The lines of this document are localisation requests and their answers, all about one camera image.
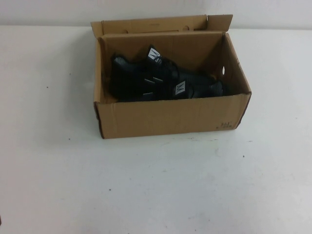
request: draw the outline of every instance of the box lid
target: box lid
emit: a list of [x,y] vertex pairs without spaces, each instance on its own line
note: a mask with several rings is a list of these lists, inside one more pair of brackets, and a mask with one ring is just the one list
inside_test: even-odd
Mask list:
[[96,38],[104,34],[229,30],[233,15],[185,16],[92,22]]

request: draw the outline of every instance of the black shoe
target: black shoe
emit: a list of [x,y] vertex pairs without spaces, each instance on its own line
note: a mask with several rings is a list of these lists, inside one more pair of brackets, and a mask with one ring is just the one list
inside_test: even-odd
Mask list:
[[[182,83],[183,91],[176,93]],[[119,101],[171,100],[219,97],[223,95],[223,85],[212,76],[179,68],[151,46],[141,62],[129,62],[124,56],[112,57],[109,91]]]

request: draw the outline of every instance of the white backdrop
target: white backdrop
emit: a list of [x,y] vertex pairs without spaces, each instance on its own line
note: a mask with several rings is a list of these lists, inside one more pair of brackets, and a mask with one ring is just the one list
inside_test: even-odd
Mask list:
[[94,20],[234,14],[232,28],[312,29],[311,0],[0,0],[0,24],[77,25]]

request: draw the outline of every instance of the cardboard box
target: cardboard box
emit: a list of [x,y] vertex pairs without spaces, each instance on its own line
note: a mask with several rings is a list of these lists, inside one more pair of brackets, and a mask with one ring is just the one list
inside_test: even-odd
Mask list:
[[[236,129],[251,90],[226,33],[232,15],[92,22],[96,40],[94,108],[103,138]],[[231,96],[118,103],[108,92],[111,56],[146,57],[150,45],[178,66],[216,75]]]

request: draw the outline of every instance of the box handle hole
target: box handle hole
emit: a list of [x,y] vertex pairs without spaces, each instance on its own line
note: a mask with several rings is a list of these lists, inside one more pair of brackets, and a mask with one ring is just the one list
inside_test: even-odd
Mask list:
[[183,27],[183,31],[189,31],[189,30],[190,30],[190,27],[189,27],[189,26],[185,25],[185,26]]

